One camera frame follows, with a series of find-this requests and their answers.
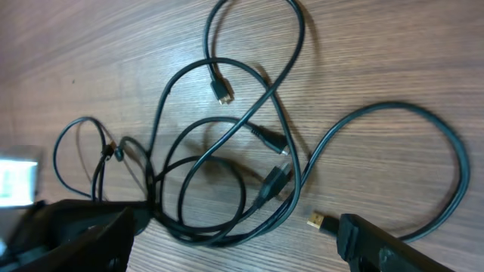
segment connector plug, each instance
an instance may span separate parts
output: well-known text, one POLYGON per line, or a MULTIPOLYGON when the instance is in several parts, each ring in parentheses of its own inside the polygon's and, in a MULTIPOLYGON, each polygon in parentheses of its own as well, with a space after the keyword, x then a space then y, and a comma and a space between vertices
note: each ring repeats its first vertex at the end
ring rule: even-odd
POLYGON ((336 237, 340 229, 340 220, 331 216, 325 216, 319 212, 312 212, 308 224, 319 229, 319 232, 336 237))
POLYGON ((268 148, 275 151, 277 154, 287 156, 289 154, 289 147, 287 146, 286 136, 283 134, 273 132, 267 128, 259 127, 258 131, 252 131, 268 148))
POLYGON ((106 160, 108 161, 109 159, 111 159, 111 156, 114 154, 115 149, 116 149, 116 144, 114 143, 114 141, 111 141, 109 144, 106 144, 103 147, 101 156, 106 156, 106 160))
POLYGON ((264 180, 264 184, 259 191, 259 195, 254 205, 259 208, 266 202, 277 196, 290 181, 290 163, 284 163, 281 167, 275 166, 264 180))
POLYGON ((215 78, 212 83, 213 94, 215 94, 215 98, 219 101, 220 104, 228 104, 234 98, 231 96, 230 92, 230 84, 228 81, 223 78, 215 78))

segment black device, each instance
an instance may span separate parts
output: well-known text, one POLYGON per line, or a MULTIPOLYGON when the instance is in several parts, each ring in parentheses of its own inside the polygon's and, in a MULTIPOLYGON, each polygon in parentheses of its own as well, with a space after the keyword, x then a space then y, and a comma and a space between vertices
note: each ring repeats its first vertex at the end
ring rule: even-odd
MULTIPOLYGON (((151 216, 146 202, 62 200, 36 203, 22 218, 0 258, 1 272, 126 271, 136 234, 151 216)), ((309 223, 337 238, 351 272, 448 272, 365 219, 313 214, 309 223)))

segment wood grain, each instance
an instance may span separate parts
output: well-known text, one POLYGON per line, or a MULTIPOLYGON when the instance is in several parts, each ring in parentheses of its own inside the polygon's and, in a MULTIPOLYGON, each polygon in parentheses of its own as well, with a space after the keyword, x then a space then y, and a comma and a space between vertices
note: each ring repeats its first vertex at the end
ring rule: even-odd
MULTIPOLYGON (((412 246, 454 270, 481 270, 484 3, 301 2, 308 23, 306 41, 278 94, 290 117, 302 163, 326 130, 358 107, 403 100, 432 110, 465 140, 472 179, 452 217, 412 246)), ((71 120, 96 116, 118 139, 131 135, 147 143, 164 85, 183 66, 203 57, 203 25, 215 3, 0 2, 0 142, 2 146, 45 148, 40 199, 54 202, 77 197, 59 185, 51 168, 54 141, 71 120)), ((274 79, 297 37, 291 9, 281 0, 243 0, 230 5, 222 20, 216 18, 217 55, 261 66, 274 79)), ((163 111, 156 165, 161 165, 187 125, 206 116, 241 116, 263 92, 240 70, 224 65, 221 70, 235 92, 235 101, 228 107, 214 100, 205 68, 176 84, 163 111)), ((251 120, 280 130, 270 103, 251 120)), ((217 124, 196 129, 175 158, 200 154, 228 128, 217 124)), ((81 142, 92 172, 100 147, 90 125, 82 127, 81 142)), ((281 161, 246 131, 237 133, 217 154, 263 177, 281 161)), ((59 156, 66 180, 87 190, 74 132, 61 144, 59 156)), ((171 213, 187 170, 177 169, 169 176, 165 206, 171 213)), ((374 113, 350 124, 331 142, 295 212, 277 230, 234 248, 189 248, 152 222, 135 239, 129 270, 347 271, 335 242, 306 225, 311 210, 334 215, 354 212, 394 234, 407 233, 435 215, 455 183, 454 176, 453 154, 431 124, 401 110, 374 113)), ((189 224, 220 223, 234 214, 239 192, 227 177, 217 165, 207 165, 197 173, 185 198, 189 224)), ((111 200, 143 197, 122 164, 110 162, 105 181, 111 200)), ((251 177, 246 182, 251 202, 259 182, 251 177)), ((272 200, 235 231, 255 227, 279 204, 272 200)))

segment tangled cable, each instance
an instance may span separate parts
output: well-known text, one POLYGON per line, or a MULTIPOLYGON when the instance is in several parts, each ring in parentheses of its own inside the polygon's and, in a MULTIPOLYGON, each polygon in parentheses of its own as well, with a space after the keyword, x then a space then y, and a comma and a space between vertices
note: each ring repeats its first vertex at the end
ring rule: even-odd
MULTIPOLYGON (((156 111, 156 115, 154 118, 154 126, 150 136, 150 142, 148 144, 148 148, 144 148, 144 146, 139 143, 136 139, 131 137, 123 137, 119 142, 117 147, 113 147, 109 144, 106 144, 105 136, 103 130, 101 128, 100 122, 92 117, 82 117, 71 122, 61 133, 59 138, 57 139, 54 145, 54 153, 53 153, 53 163, 54 163, 54 171, 57 175, 59 181, 64 185, 67 189, 73 191, 74 193, 78 193, 82 196, 90 197, 93 201, 103 201, 103 183, 104 183, 104 166, 105 163, 110 157, 111 154, 119 160, 123 160, 124 155, 127 151, 128 144, 131 144, 136 148, 136 150, 144 157, 144 181, 145 187, 147 190, 147 204, 152 212, 152 216, 160 222, 178 241, 182 243, 186 243, 192 246, 216 246, 216 247, 223 247, 223 246, 235 246, 241 243, 246 242, 256 236, 263 235, 264 233, 268 233, 269 231, 274 230, 279 225, 284 223, 284 221, 290 216, 293 212, 296 204, 299 200, 299 195, 301 192, 301 188, 304 183, 308 180, 308 177, 314 168, 319 156, 324 151, 324 148, 329 143, 330 139, 346 124, 351 122, 353 119, 358 118, 359 116, 363 116, 367 113, 372 113, 377 110, 385 110, 385 109, 404 109, 409 110, 413 113, 416 113, 422 117, 424 117, 429 122, 433 123, 440 131, 447 137, 448 142, 454 149, 455 155, 458 161, 458 185, 455 189, 455 192, 452 194, 451 199, 447 202, 444 209, 428 224, 416 230, 413 233, 400 237, 401 240, 405 242, 411 242, 417 239, 420 239, 423 236, 426 236, 428 233, 434 231, 437 227, 439 227, 457 208, 459 202, 463 199, 464 194, 466 193, 467 186, 470 180, 470 164, 469 159, 467 157, 466 150, 464 148, 464 144, 459 139, 459 137, 453 132, 453 130, 446 125, 440 118, 433 115, 431 112, 415 106, 413 104, 407 104, 402 102, 384 102, 373 104, 367 107, 363 107, 359 110, 356 110, 353 113, 342 118, 339 122, 337 122, 321 139, 318 146, 315 148, 314 152, 306 164, 306 167, 303 171, 301 171, 301 167, 299 164, 296 146, 294 144, 292 135, 290 133, 289 126, 287 124, 286 118, 284 117, 283 111, 281 109, 281 102, 275 96, 275 92, 277 91, 278 87, 286 78, 287 74, 290 72, 291 68, 293 67, 296 59, 301 52, 304 42, 304 34, 305 34, 305 21, 304 16, 301 11, 299 4, 294 0, 286 0, 286 2, 291 6, 294 10, 297 20, 299 22, 299 38, 297 39, 296 48, 291 56, 289 62, 279 75, 276 78, 272 85, 268 84, 264 78, 257 73, 253 68, 247 66, 244 63, 241 63, 236 60, 232 60, 229 58, 223 57, 211 57, 209 55, 209 46, 208 46, 208 37, 209 37, 209 28, 212 24, 213 18, 216 15, 217 11, 226 3, 227 0, 220 0, 213 10, 210 12, 208 20, 206 22, 206 27, 204 31, 203 37, 203 53, 205 54, 205 58, 196 62, 193 62, 179 72, 177 72, 167 83, 166 87, 161 94, 160 101, 158 103, 158 108, 156 111), (252 105, 248 111, 239 119, 231 118, 231 117, 210 117, 206 119, 202 119, 194 124, 188 126, 175 140, 171 149, 169 150, 164 165, 163 170, 159 174, 155 174, 154 167, 151 163, 151 158, 153 155, 153 148, 155 145, 155 141, 157 139, 157 130, 158 125, 160 123, 160 118, 162 115, 163 107, 165 105, 166 99, 168 94, 170 93, 173 85, 186 73, 192 71, 200 66, 208 66, 210 75, 213 79, 213 88, 217 88, 216 95, 219 95, 220 88, 223 88, 222 83, 223 78, 219 74, 216 73, 216 64, 224 63, 229 64, 235 67, 242 69, 243 71, 249 73, 253 76, 259 83, 264 87, 265 93, 257 100, 257 102, 252 105), (264 202, 268 199, 264 199, 264 201, 255 201, 251 207, 244 211, 244 207, 246 205, 246 188, 244 185, 244 180, 242 176, 239 174, 237 169, 231 165, 231 163, 223 158, 212 156, 213 153, 219 149, 232 135, 234 135, 240 128, 245 127, 251 130, 255 136, 259 137, 261 140, 265 141, 265 136, 263 131, 260 131, 260 127, 252 124, 249 122, 250 117, 269 99, 271 98, 272 103, 274 104, 276 113, 278 114, 279 121, 283 128, 285 143, 290 151, 290 157, 292 159, 292 174, 294 179, 294 189, 292 193, 282 202, 280 207, 271 215, 267 220, 262 222, 258 227, 254 228, 253 230, 237 234, 237 235, 229 235, 229 232, 237 225, 238 223, 242 222, 246 218, 250 217, 255 211, 260 209, 264 202), (63 180, 61 175, 59 174, 58 167, 57 167, 57 149, 61 142, 62 137, 66 134, 66 132, 72 128, 75 124, 80 122, 90 121, 93 122, 94 125, 97 127, 99 135, 101 136, 101 144, 103 146, 103 152, 101 153, 101 159, 98 163, 98 166, 95 169, 95 173, 92 176, 92 191, 91 194, 83 193, 77 189, 74 189, 66 184, 63 180), (176 150, 176 147, 182 142, 183 138, 194 128, 208 123, 208 122, 232 122, 234 125, 220 138, 218 139, 203 155, 201 156, 192 156, 189 158, 181 159, 177 162, 171 163, 170 160, 172 158, 173 153, 176 150), (240 202, 237 211, 235 212, 234 217, 230 220, 225 222, 224 224, 219 224, 216 226, 211 227, 191 227, 184 223, 183 221, 183 214, 182 214, 182 206, 185 198, 185 192, 190 184, 191 179, 193 178, 196 171, 202 166, 203 163, 207 161, 213 161, 220 163, 222 166, 226 167, 231 171, 231 173, 236 177, 237 182, 240 187, 240 202), (181 190, 178 196, 178 207, 177 207, 177 219, 171 218, 168 216, 163 210, 163 185, 165 181, 165 176, 167 173, 172 171, 174 168, 179 167, 180 165, 184 165, 188 162, 195 162, 192 166, 191 170, 187 173, 185 180, 181 186, 181 190), (159 183, 159 192, 157 194, 156 188, 157 184, 159 183)), ((278 150, 277 147, 274 145, 266 144, 268 147, 278 150)))

